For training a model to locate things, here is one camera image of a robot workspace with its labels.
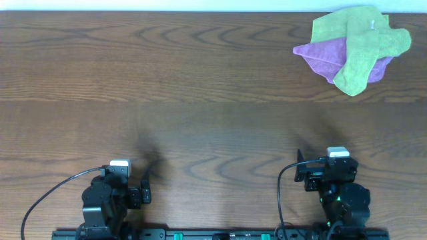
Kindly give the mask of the light green microfiber cloth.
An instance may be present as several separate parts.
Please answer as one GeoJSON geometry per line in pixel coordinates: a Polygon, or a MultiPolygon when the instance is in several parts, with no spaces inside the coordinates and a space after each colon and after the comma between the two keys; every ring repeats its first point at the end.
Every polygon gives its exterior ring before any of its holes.
{"type": "Polygon", "coordinates": [[[377,60],[397,57],[412,43],[406,29],[391,29],[386,23],[350,17],[347,24],[346,62],[334,77],[335,86],[349,96],[363,92],[377,60]]]}

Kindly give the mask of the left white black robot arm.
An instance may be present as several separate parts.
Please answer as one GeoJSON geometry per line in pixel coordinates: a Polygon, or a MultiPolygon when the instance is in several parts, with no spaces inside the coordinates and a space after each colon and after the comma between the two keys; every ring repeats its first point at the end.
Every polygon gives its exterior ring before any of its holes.
{"type": "Polygon", "coordinates": [[[145,174],[138,187],[128,185],[128,177],[109,173],[95,177],[83,192],[82,223],[75,240],[139,239],[140,231],[125,221],[129,209],[140,209],[151,203],[149,175],[145,174]]]}

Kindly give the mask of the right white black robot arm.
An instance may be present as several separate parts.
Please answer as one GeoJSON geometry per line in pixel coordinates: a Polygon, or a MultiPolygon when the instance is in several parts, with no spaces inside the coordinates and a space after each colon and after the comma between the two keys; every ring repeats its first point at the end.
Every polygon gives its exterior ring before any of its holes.
{"type": "Polygon", "coordinates": [[[370,190],[355,182],[358,162],[345,147],[329,147],[325,157],[305,160],[297,151],[295,182],[304,190],[316,191],[326,216],[314,225],[311,239],[367,239],[364,232],[370,217],[370,190]]]}

